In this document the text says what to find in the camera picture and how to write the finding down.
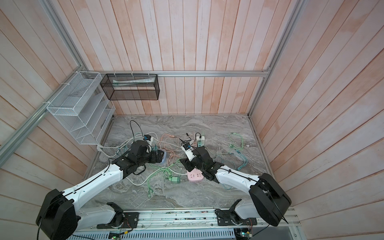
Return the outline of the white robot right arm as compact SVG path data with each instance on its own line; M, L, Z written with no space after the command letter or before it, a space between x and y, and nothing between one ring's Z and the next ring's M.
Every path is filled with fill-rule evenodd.
M235 204L234 212L241 219L260 216L271 226L278 226L292 204L288 194L268 173L249 175L215 162L204 146L182 146L186 158L181 163L187 171L197 169L209 181L229 185L251 197L251 201Z

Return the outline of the pink power strip cube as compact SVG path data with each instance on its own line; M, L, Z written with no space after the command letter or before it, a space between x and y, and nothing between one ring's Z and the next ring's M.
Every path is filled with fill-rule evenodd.
M193 169L191 172L187 172L187 178L189 182L200 182L204 179L202 172L198 169Z

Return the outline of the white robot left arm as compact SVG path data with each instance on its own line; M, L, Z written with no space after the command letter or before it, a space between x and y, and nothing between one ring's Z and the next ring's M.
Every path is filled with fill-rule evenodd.
M124 211L113 202L84 211L81 208L109 186L131 174L138 175L138 168L161 163L164 154L164 151L154 149L151 141L137 140L99 173L64 191L50 191L36 219L38 232L44 232L51 240L66 240L74 232L95 225L122 227Z

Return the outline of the light green USB charger plug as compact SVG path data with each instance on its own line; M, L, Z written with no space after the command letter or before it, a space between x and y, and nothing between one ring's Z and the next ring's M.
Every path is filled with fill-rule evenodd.
M173 184L179 184L180 183L180 177L179 176L176 176L176 177L170 177L169 178L169 181Z

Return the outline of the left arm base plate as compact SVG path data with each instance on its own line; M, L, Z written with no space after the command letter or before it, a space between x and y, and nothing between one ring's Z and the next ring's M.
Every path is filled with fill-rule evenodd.
M137 228L139 212L125 213L123 209L114 202L108 202L107 206L112 207L115 215L109 223L97 225L97 229Z

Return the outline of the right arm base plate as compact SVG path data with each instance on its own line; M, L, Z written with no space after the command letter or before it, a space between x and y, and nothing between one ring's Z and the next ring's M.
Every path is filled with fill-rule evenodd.
M241 200L236 200L228 210L215 209L219 226L253 226L258 224L256 218L241 219L235 212L235 207Z

